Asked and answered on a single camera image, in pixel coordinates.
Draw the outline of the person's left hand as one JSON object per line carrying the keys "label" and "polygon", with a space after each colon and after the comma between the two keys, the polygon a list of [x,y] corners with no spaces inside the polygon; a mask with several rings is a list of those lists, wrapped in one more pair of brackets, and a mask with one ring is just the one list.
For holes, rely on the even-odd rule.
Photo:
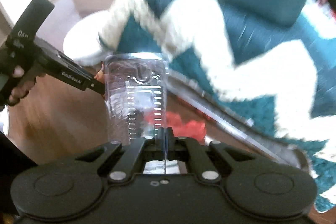
{"label": "person's left hand", "polygon": [[[16,66],[14,68],[12,76],[15,79],[18,79],[23,77],[24,74],[25,74],[24,69],[20,66]],[[17,86],[11,90],[11,94],[7,100],[7,104],[9,106],[17,105],[22,99],[24,99],[29,94],[30,90],[35,86],[36,82],[37,82],[36,77],[34,78],[29,77],[28,80],[19,81],[19,84],[17,84]]]}

